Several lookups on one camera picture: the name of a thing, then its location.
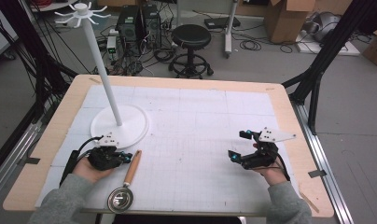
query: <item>round stool seat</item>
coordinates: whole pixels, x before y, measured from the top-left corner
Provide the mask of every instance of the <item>round stool seat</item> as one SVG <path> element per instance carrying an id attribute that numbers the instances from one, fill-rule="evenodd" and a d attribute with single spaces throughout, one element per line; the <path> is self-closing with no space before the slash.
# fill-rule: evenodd
<path id="1" fill-rule="evenodd" d="M 184 49 L 203 49 L 211 38 L 209 31 L 200 25 L 181 25 L 172 31 L 172 40 Z"/>

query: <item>wooden handle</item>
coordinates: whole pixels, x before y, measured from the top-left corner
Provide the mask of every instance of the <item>wooden handle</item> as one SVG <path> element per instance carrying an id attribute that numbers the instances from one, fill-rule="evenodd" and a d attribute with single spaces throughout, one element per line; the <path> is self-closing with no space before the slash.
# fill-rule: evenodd
<path id="1" fill-rule="evenodd" d="M 130 168 L 128 168 L 128 172 L 125 175 L 124 186 L 125 185 L 129 186 L 131 184 L 131 181 L 133 181 L 133 176 L 135 175 L 136 168 L 138 167 L 141 156 L 142 156 L 142 150 L 137 150 L 135 155 L 133 155 Z"/>

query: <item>metal ladle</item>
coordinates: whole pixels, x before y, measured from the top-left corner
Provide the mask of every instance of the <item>metal ladle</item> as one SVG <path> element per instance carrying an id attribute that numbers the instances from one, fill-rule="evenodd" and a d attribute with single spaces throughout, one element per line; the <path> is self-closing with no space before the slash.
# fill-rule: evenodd
<path id="1" fill-rule="evenodd" d="M 133 203 L 133 192 L 128 187 L 133 180 L 141 155 L 142 150 L 137 150 L 135 155 L 133 155 L 130 168 L 128 168 L 128 172 L 125 175 L 124 185 L 121 188 L 113 190 L 107 199 L 107 206 L 113 213 L 121 214 Z"/>

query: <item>white stand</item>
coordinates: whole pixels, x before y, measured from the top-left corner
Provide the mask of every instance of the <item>white stand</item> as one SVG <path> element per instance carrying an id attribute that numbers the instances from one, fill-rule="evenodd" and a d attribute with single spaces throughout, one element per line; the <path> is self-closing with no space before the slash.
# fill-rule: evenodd
<path id="1" fill-rule="evenodd" d="M 229 58 L 230 54 L 232 54 L 231 29 L 232 29 L 232 23 L 234 21 L 235 10 L 237 6 L 238 6 L 238 0 L 233 0 L 232 6 L 231 6 L 230 18 L 229 18 L 229 26 L 226 29 L 226 38 L 225 38 L 226 58 Z"/>
<path id="2" fill-rule="evenodd" d="M 60 16 L 72 16 L 67 21 L 56 21 L 57 23 L 66 23 L 73 18 L 78 18 L 78 23 L 75 28 L 79 27 L 81 24 L 81 20 L 83 20 L 83 28 L 86 34 L 87 40 L 90 44 L 90 49 L 95 60 L 96 66 L 99 71 L 99 75 L 101 75 L 101 80 L 104 83 L 104 88 L 106 91 L 107 99 L 110 103 L 110 107 L 107 107 L 103 111 L 101 111 L 95 119 L 92 121 L 91 124 L 91 135 L 94 136 L 101 136 L 106 133 L 112 133 L 117 142 L 118 148 L 129 147 L 136 144 L 140 141 L 145 135 L 148 130 L 148 120 L 145 111 L 141 108 L 134 106 L 134 105 L 116 105 L 116 100 L 113 95 L 109 78 L 107 77 L 107 73 L 105 70 L 104 61 L 102 60 L 101 52 L 98 49 L 95 35 L 92 30 L 91 22 L 95 23 L 91 16 L 106 18 L 107 16 L 100 16 L 93 14 L 93 12 L 101 12 L 106 9 L 106 7 L 102 8 L 101 10 L 89 10 L 91 8 L 91 2 L 89 5 L 85 5 L 83 3 L 75 4 L 74 7 L 70 5 L 75 12 L 69 14 L 61 14 L 55 12 L 55 14 Z"/>

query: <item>gray floor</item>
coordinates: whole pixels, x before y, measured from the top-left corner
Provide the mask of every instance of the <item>gray floor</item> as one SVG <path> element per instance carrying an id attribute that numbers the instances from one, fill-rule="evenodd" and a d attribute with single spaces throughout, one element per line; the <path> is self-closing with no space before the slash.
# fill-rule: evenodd
<path id="1" fill-rule="evenodd" d="M 186 22 L 202 23 L 203 19 L 204 16 L 197 16 Z M 116 18 L 111 18 L 94 26 L 95 32 L 114 22 Z M 260 24 L 258 20 L 245 18 L 241 18 L 241 22 L 242 26 L 238 29 Z M 244 33 L 266 36 L 263 27 Z M 82 30 L 63 30 L 61 36 L 92 70 L 94 63 Z M 239 47 L 240 42 L 233 41 L 233 53 L 226 59 L 223 54 L 224 36 L 213 33 L 211 44 L 198 52 L 215 70 L 213 76 L 204 76 L 205 79 L 282 83 L 305 71 L 315 57 L 298 53 L 294 46 L 291 53 L 282 52 L 279 46 L 266 44 L 261 44 L 260 51 L 244 50 Z M 57 40 L 56 44 L 62 46 L 61 41 Z M 360 51 L 367 46 L 359 41 L 354 41 L 354 45 Z M 65 47 L 58 49 L 68 67 L 87 73 Z M 151 72 L 144 70 L 140 76 L 175 77 L 168 71 L 167 64 L 157 63 L 148 70 Z M 20 61 L 0 60 L 0 147 L 33 101 L 32 87 Z M 322 79 L 316 129 L 353 221 L 377 223 L 377 67 L 373 63 L 361 55 L 336 57 Z M 0 223 L 23 223 L 30 216 L 30 213 L 8 212 L 2 208 L 20 169 L 18 166 L 0 193 Z M 91 223 L 94 215 L 83 214 L 80 218 L 82 223 Z M 251 217 L 248 223 L 265 223 L 265 220 Z M 314 223 L 338 221 L 336 217 L 315 218 Z"/>

